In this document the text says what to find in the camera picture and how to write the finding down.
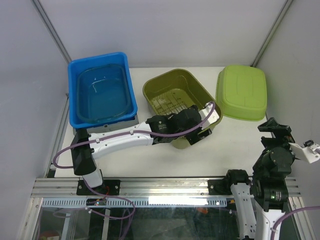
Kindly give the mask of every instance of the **lime green container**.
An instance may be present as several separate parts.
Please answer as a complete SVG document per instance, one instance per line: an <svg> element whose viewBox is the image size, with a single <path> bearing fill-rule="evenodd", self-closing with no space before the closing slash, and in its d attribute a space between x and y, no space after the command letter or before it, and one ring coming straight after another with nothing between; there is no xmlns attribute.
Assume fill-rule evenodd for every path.
<svg viewBox="0 0 320 240"><path fill-rule="evenodd" d="M223 115L247 121L259 121L266 115L267 84L262 70L229 65L219 73L215 98Z"/></svg>
<svg viewBox="0 0 320 240"><path fill-rule="evenodd" d="M192 105L203 109L208 102L217 103L198 80L184 69L174 69L150 79L144 84L142 92L157 115L177 114ZM219 120L204 131L208 128L213 130L221 122L223 113L218 104L215 110L220 116ZM172 145L177 149L185 149L190 146L185 137L173 140Z"/></svg>

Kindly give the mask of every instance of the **glass panel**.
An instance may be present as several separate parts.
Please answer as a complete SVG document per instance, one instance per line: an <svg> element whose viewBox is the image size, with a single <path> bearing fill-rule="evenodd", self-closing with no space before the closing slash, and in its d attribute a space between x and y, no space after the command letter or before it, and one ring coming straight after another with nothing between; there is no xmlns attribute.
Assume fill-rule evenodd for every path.
<svg viewBox="0 0 320 240"><path fill-rule="evenodd" d="M238 240L238 216L227 207L137 207L132 218L109 219L84 208L44 207L33 239L38 240ZM123 217L132 208L93 208ZM280 240L298 240L293 220L281 226Z"/></svg>

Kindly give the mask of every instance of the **green plastic basket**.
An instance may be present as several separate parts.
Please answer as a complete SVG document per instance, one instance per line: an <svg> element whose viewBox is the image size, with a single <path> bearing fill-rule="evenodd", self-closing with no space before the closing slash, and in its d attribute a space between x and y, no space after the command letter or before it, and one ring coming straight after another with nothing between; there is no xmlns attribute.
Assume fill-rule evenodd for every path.
<svg viewBox="0 0 320 240"><path fill-rule="evenodd" d="M260 121L266 115L267 84L262 70L229 65L219 73L215 98L227 117Z"/></svg>

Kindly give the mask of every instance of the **cable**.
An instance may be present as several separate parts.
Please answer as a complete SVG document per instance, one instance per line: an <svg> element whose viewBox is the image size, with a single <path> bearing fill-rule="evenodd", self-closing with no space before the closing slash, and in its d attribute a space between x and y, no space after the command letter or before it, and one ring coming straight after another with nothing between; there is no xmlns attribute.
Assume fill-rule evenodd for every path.
<svg viewBox="0 0 320 240"><path fill-rule="evenodd" d="M131 226L131 223L132 223L133 218L134 218L133 216L129 218L128 225L126 226L126 229L125 229L123 235L121 236L120 240L124 240L124 239L125 239L128 231L129 231L129 229L130 229L130 226Z"/></svg>
<svg viewBox="0 0 320 240"><path fill-rule="evenodd" d="M320 206L306 206L306 207L302 207L299 209L295 209L285 215L283 215L282 217L280 217L273 225L273 227L271 228L271 237L270 240L275 240L275 235L276 235L276 229L279 226L280 223L282 223L285 219L287 219L288 217L290 217L293 214L302 212L302 211L310 211L310 210L320 210Z"/></svg>
<svg viewBox="0 0 320 240"><path fill-rule="evenodd" d="M126 209L123 211L122 217L125 216L125 214L126 214L127 211L130 213L129 208L126 208ZM120 223L119 240L121 240L121 239L124 237L123 235L121 236L123 223L124 223L124 220L122 219L122 220L121 220L121 223Z"/></svg>
<svg viewBox="0 0 320 240"><path fill-rule="evenodd" d="M163 134L163 133L157 133L157 132L152 132L152 131L145 131L145 130L133 130L133 131L125 131L125 132L120 132L120 133L116 133L113 135L109 135L109 136L104 136L99 138L99 141L104 141L107 139L112 139L112 138L116 138L116 137L120 137L120 136L124 136L124 135L129 135L129 134L149 134L149 135L153 135L153 136L157 136L157 137L163 137L163 138L176 138L176 137L181 137L183 135L189 134L191 132L193 132L194 130L196 130L199 127L202 127L202 125L210 118L210 116L214 113L215 108L216 108L216 104L214 101L211 101L208 103L209 105L212 105L212 108L210 110L210 112L208 113L208 115L197 125L195 125L194 127L182 131L182 132L178 132L178 133L173 133L173 134ZM70 146L67 146L66 148L58 151L56 153L56 155L53 157L52 159L52 163L53 165L58 168L58 169L72 169L74 166L60 166L57 164L57 158L59 155L61 155L62 153L64 153L67 150L76 148L76 147L80 147L86 144L93 144L96 143L96 139L94 140L88 140L88 141L83 141L83 142L79 142Z"/></svg>
<svg viewBox="0 0 320 240"><path fill-rule="evenodd" d="M134 204L131 200L129 200L129 199L127 199L127 198L124 198L124 197L120 197L120 196L112 196L112 195L102 194L102 193L100 193L100 192L97 192L97 191L93 190L93 189L88 185L88 183L86 182L86 180L83 179L83 181L84 181L85 186L86 186L92 193L94 193L94 194L96 194L96 195L99 195L99 196L111 198L111 199L120 199L120 200L123 200L123 201L127 201L127 202L129 202L129 203L132 205L132 207L133 207L132 212L131 212L129 215L123 216L123 217L105 215L105 214L103 214L103 213L100 213L100 212L98 212L98 211L93 210L92 208L87 207L91 212L93 212L93 213L95 213L95 214L98 214L98 215L100 215L100 216L102 216L102 217L105 217L105 218L118 219L118 220L130 218L131 216L133 216L133 215L135 214L136 206L135 206L135 204Z"/></svg>
<svg viewBox="0 0 320 240"><path fill-rule="evenodd" d="M105 187L106 189L108 189L108 191L106 192L106 194L105 195L109 195L109 192L110 192L110 188L108 187L108 186L106 186Z"/></svg>

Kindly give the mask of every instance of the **black bracket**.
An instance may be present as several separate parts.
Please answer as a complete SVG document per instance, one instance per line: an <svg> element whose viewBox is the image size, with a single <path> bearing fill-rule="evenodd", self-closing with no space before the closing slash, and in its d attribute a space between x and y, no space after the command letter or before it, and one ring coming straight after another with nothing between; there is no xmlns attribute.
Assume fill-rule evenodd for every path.
<svg viewBox="0 0 320 240"><path fill-rule="evenodd" d="M196 144L200 140L202 140L202 139L206 138L207 136L209 136L210 134L212 134L212 131L210 128L203 131L203 132L201 132L201 131L202 131L202 129L199 127L198 130L194 130L193 132L191 132L185 136L185 138L188 140L190 145Z"/></svg>
<svg viewBox="0 0 320 240"><path fill-rule="evenodd" d="M107 194L111 196L119 196L120 193L120 180L103 180L101 186L95 187L94 190L100 194ZM76 188L76 194L78 196L91 196L94 195L83 180L78 181L78 186Z"/></svg>
<svg viewBox="0 0 320 240"><path fill-rule="evenodd" d="M295 143L291 135L291 128L288 125L279 124L274 117L258 126L259 132L273 133L274 137L261 137L261 143L266 149L274 147L290 148L289 143Z"/></svg>
<svg viewBox="0 0 320 240"><path fill-rule="evenodd" d="M221 180L208 180L209 195L232 195L230 187L238 183L249 184L250 180L245 170L228 170L225 178Z"/></svg>

